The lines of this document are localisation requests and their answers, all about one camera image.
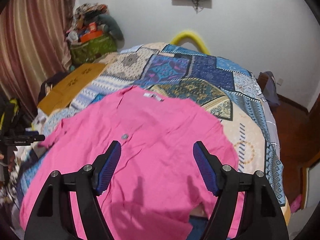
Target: pile of clothes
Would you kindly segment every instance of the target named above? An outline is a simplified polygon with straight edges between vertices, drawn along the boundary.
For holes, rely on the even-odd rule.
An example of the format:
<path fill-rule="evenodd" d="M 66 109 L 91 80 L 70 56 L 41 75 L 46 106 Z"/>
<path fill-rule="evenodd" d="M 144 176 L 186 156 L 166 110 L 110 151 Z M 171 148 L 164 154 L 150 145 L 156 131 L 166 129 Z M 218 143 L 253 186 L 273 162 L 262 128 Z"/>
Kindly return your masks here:
<path fill-rule="evenodd" d="M 73 16 L 71 28 L 67 31 L 67 40 L 75 44 L 111 34 L 116 40 L 123 40 L 123 34 L 117 22 L 109 15 L 105 4 L 85 3 L 79 6 Z"/>

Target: patterned bedspread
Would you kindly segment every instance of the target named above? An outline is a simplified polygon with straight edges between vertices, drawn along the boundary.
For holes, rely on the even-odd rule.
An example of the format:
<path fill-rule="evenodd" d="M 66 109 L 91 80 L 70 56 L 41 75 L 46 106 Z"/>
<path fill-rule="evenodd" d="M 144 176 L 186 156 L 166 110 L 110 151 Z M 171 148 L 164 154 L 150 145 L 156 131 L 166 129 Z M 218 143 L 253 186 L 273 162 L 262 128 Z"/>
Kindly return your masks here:
<path fill-rule="evenodd" d="M 238 64 L 167 43 L 140 45 L 99 62 L 105 71 L 72 101 L 81 111 L 129 85 L 173 98 L 190 98 L 221 120 L 239 155 L 239 171 L 264 171 L 285 206 L 283 165 L 275 121 L 255 78 Z"/>

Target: metal screw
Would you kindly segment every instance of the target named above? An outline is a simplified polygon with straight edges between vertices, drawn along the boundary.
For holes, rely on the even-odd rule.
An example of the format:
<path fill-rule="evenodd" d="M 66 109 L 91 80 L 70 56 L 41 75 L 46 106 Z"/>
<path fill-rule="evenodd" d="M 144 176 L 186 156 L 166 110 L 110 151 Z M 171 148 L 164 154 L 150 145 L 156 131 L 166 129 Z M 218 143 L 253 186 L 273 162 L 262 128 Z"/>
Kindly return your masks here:
<path fill-rule="evenodd" d="M 256 174 L 260 178 L 264 176 L 264 173 L 262 171 L 257 171 Z"/>
<path fill-rule="evenodd" d="M 53 172 L 51 172 L 51 177 L 56 177 L 56 176 L 58 176 L 58 174 L 59 174 L 59 171 L 53 171 Z"/>
<path fill-rule="evenodd" d="M 90 164 L 87 164 L 86 166 L 83 167 L 85 171 L 90 171 L 92 169 L 92 166 Z"/>
<path fill-rule="evenodd" d="M 224 171 L 231 171 L 231 166 L 229 165 L 223 165 L 222 168 Z"/>

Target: yellow pool noodle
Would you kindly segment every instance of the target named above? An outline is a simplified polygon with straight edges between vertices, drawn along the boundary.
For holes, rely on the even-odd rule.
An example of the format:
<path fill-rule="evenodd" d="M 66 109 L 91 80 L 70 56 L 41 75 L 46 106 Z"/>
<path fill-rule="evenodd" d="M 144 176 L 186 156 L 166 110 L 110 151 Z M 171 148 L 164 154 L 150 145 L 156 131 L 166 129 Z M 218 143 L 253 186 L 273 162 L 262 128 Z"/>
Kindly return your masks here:
<path fill-rule="evenodd" d="M 183 39 L 187 39 L 187 38 L 192 39 L 197 44 L 201 53 L 210 55 L 210 52 L 207 49 L 207 47 L 205 46 L 202 39 L 197 34 L 191 32 L 191 31 L 184 31 L 182 33 L 179 33 L 177 36 L 175 36 L 173 38 L 173 40 L 170 42 L 170 44 L 178 45 L 180 41 L 182 41 Z"/>

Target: curtain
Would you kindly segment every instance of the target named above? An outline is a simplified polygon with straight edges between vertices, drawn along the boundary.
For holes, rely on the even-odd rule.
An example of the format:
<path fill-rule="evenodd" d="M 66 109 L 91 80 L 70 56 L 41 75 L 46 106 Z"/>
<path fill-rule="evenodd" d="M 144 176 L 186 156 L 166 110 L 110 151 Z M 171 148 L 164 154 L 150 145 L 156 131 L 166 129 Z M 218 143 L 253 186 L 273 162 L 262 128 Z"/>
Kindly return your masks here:
<path fill-rule="evenodd" d="M 0 87 L 36 115 L 41 84 L 71 64 L 65 41 L 75 0 L 10 0 L 0 14 Z"/>

